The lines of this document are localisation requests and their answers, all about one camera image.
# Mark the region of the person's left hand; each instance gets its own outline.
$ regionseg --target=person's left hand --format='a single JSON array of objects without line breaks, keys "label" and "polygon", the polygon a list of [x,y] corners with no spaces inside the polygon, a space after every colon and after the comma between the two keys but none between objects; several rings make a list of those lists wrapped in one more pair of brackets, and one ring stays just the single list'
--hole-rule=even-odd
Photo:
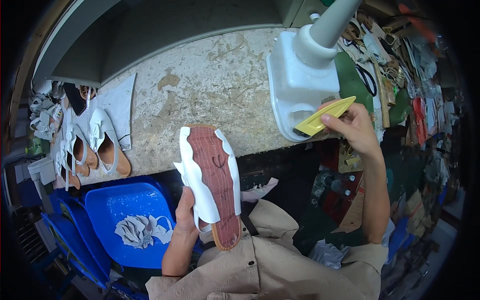
[{"label": "person's left hand", "polygon": [[[192,190],[188,186],[183,187],[183,192],[179,201],[179,205],[175,210],[175,216],[177,217],[177,225],[175,229],[182,233],[193,234],[199,233],[195,223],[193,221],[193,204],[195,203],[195,197]],[[199,220],[200,227],[207,225],[202,220]]]}]

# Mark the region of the green leather piece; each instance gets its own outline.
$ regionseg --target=green leather piece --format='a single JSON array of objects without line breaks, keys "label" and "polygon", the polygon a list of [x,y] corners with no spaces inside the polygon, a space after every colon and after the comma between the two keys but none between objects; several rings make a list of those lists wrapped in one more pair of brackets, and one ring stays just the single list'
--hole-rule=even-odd
[{"label": "green leather piece", "polygon": [[362,103],[368,113],[373,115],[373,96],[368,92],[360,75],[355,69],[355,63],[348,53],[339,52],[335,58],[335,67],[340,83],[340,97],[347,98],[356,96],[355,102]]},{"label": "green leather piece", "polygon": [[405,120],[405,114],[409,115],[411,111],[410,107],[410,96],[408,95],[407,89],[403,88],[398,91],[398,94],[395,97],[395,105],[393,105],[388,110],[388,115],[390,117],[390,125],[397,125]]}]

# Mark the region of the shoe insole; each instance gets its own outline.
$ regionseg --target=shoe insole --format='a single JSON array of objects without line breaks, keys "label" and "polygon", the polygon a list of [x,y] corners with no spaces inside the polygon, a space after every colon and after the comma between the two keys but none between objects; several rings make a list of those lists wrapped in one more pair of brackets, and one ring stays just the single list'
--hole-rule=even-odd
[{"label": "shoe insole", "polygon": [[[69,168],[73,170],[73,168],[72,168],[72,155],[68,152],[67,152],[67,164],[68,164]],[[83,176],[90,175],[90,169],[88,168],[88,166],[86,164],[79,165],[79,164],[75,163],[75,173],[78,173],[77,170],[79,170],[80,173]]]},{"label": "shoe insole", "polygon": [[[67,183],[66,174],[67,174],[67,170],[64,167],[61,167],[61,176],[62,176],[65,184]],[[70,170],[68,171],[68,183],[73,184],[73,186],[77,190],[80,189],[80,180],[78,179],[77,175],[73,175],[72,171],[70,171]]]},{"label": "shoe insole", "polygon": [[[82,139],[80,139],[78,136],[77,136],[77,139],[75,140],[75,144],[73,144],[73,156],[75,156],[75,159],[78,161],[81,161],[82,157],[84,156],[84,143]],[[98,158],[96,157],[95,152],[93,152],[93,150],[88,145],[87,145],[87,157],[85,159],[84,165],[87,165],[88,168],[92,170],[95,170],[96,167],[98,166]]]},{"label": "shoe insole", "polygon": [[[108,137],[108,134],[105,133],[105,140],[103,140],[103,143],[98,148],[97,153],[101,161],[106,164],[113,164],[113,159],[115,157],[115,145]],[[132,171],[130,161],[128,161],[128,158],[125,156],[120,147],[118,148],[118,155],[119,161],[117,164],[117,172],[120,174],[120,176],[127,177]]]},{"label": "shoe insole", "polygon": [[220,221],[212,224],[215,245],[227,251],[240,240],[240,218],[235,215],[233,180],[228,167],[228,154],[223,150],[223,141],[216,128],[206,125],[188,125],[188,143],[193,149],[193,160],[202,170],[202,182],[212,192],[220,214]]}]

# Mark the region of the white shoe upper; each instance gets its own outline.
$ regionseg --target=white shoe upper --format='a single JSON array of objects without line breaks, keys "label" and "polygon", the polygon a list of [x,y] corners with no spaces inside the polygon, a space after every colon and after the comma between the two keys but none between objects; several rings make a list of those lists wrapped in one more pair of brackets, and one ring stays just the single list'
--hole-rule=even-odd
[{"label": "white shoe upper", "polygon": [[117,165],[119,162],[119,148],[120,144],[117,139],[117,134],[113,129],[112,121],[107,113],[101,109],[96,108],[92,114],[90,119],[90,146],[92,147],[95,153],[98,152],[100,145],[105,140],[105,134],[108,135],[108,138],[113,142],[115,146],[113,164],[110,170],[105,168],[103,161],[100,159],[100,166],[102,167],[103,171],[107,174],[111,174],[115,172],[117,169]]},{"label": "white shoe upper", "polygon": [[[76,160],[75,156],[73,155],[73,147],[75,146],[77,138],[80,138],[84,144],[84,152],[82,153],[81,160]],[[79,164],[82,166],[87,158],[87,142],[82,130],[80,130],[80,127],[78,127],[78,125],[75,123],[69,123],[67,125],[66,139],[67,151],[72,155],[72,173],[75,174],[75,165]]]}]

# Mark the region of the cardboard box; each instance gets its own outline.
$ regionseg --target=cardboard box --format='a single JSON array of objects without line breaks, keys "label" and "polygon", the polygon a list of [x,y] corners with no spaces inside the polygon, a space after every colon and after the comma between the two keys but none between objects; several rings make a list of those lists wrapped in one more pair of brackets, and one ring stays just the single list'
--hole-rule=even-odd
[{"label": "cardboard box", "polygon": [[363,181],[363,175],[360,179],[360,183],[357,188],[357,194],[353,198],[350,208],[347,210],[347,213],[342,219],[338,228],[333,230],[330,233],[335,232],[345,232],[349,233],[356,229],[359,229],[361,226],[361,216],[363,212],[363,197],[365,195],[365,185]]},{"label": "cardboard box", "polygon": [[405,205],[404,215],[408,216],[407,231],[421,237],[425,232],[425,207],[417,189]]}]

